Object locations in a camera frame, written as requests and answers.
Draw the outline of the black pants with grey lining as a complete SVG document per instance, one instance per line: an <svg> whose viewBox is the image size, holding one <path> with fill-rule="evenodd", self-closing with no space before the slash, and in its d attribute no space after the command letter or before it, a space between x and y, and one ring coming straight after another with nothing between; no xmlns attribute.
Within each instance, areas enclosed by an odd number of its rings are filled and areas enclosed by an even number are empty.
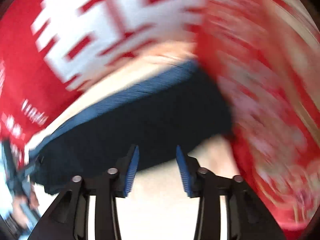
<svg viewBox="0 0 320 240"><path fill-rule="evenodd" d="M73 176L95 177L139 148L139 170L229 134L232 114L216 83L190 60L134 84L69 118L32 150L31 180L59 193Z"/></svg>

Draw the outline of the cream sofa seat cover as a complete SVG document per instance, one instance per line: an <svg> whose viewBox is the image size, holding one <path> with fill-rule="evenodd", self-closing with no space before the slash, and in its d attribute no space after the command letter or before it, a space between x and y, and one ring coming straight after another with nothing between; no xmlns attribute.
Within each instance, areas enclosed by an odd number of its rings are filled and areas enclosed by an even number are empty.
<svg viewBox="0 0 320 240"><path fill-rule="evenodd" d="M59 125L80 113L85 107L193 57L194 46L195 44L191 42L178 41L148 46L142 55L102 78L72 103L52 124L33 135L25 146L26 153L35 149L44 137L52 134ZM220 176L231 178L238 172L230 143L220 135L200 143L191 152L191 156L197 157L201 165ZM183 192L176 162L170 161L140 172L133 184L129 202L125 203L122 200L119 202L120 225L124 238L129 239L129 230L133 233L138 232L138 222L144 222L148 226L147 232L152 233L156 227L151 224L148 216L159 222L164 218L166 211L172 210L176 214L165 222L165 225L170 225L175 218L186 220L195 214L196 204L196 200L187 198Z"/></svg>

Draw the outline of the small red embroidered pillow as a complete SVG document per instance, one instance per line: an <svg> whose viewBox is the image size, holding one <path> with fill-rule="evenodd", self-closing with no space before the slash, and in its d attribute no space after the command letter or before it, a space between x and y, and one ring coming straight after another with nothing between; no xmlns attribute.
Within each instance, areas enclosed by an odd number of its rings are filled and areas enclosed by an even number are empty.
<svg viewBox="0 0 320 240"><path fill-rule="evenodd" d="M206 0L196 53L231 105L241 175L287 239L319 207L319 29L307 0Z"/></svg>

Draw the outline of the red blanket with white characters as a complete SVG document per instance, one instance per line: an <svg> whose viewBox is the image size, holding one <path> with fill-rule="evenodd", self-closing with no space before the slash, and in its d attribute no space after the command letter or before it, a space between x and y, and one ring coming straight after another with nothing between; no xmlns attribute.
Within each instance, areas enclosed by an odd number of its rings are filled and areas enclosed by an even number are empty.
<svg viewBox="0 0 320 240"><path fill-rule="evenodd" d="M68 118L192 55L205 0L8 0L1 138L18 166Z"/></svg>

